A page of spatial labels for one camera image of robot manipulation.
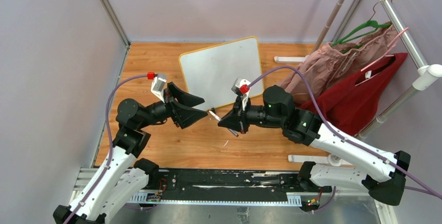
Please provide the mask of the yellow framed whiteboard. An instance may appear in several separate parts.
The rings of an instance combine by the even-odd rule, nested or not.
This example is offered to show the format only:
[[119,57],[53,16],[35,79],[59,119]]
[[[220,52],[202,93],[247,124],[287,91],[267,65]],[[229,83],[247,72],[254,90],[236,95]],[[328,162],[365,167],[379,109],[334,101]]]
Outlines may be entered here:
[[234,103],[237,78],[252,82],[262,74],[254,36],[183,53],[179,63],[187,92],[205,100],[196,106],[204,111]]

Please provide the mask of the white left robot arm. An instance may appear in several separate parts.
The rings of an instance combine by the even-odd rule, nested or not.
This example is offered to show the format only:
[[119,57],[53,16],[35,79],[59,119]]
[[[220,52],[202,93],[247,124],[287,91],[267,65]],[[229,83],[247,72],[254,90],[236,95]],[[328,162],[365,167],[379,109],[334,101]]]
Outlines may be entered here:
[[70,205],[55,209],[56,223],[109,223],[139,190],[158,186],[159,166],[139,157],[151,137],[143,128],[171,119],[184,129],[207,116],[196,108],[205,102],[203,98],[172,82],[160,94],[163,99],[149,106],[132,98],[120,102],[116,117],[119,130],[105,161]]

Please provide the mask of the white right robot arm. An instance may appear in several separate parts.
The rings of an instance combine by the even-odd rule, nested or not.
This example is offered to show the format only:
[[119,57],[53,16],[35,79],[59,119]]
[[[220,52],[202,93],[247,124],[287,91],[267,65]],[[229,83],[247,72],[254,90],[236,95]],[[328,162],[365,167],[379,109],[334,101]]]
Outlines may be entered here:
[[291,94],[274,85],[263,93],[263,105],[252,105],[246,96],[236,101],[218,126],[245,134],[251,125],[280,128],[293,143],[321,149],[347,161],[351,167],[321,165],[305,161],[298,172],[304,191],[336,186],[368,192],[373,199],[391,206],[401,202],[411,156],[391,153],[364,144],[338,130],[319,115],[295,107]]

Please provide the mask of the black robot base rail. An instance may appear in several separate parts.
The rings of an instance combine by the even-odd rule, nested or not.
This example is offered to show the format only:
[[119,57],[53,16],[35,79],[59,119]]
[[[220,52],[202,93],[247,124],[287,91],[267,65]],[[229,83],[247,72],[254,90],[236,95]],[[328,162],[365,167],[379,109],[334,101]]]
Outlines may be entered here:
[[368,197],[367,190],[301,183],[293,171],[130,168],[117,174],[100,169],[80,171],[77,197],[71,206],[78,215],[114,214],[122,207],[150,209],[158,205],[293,208],[313,214],[328,200]]

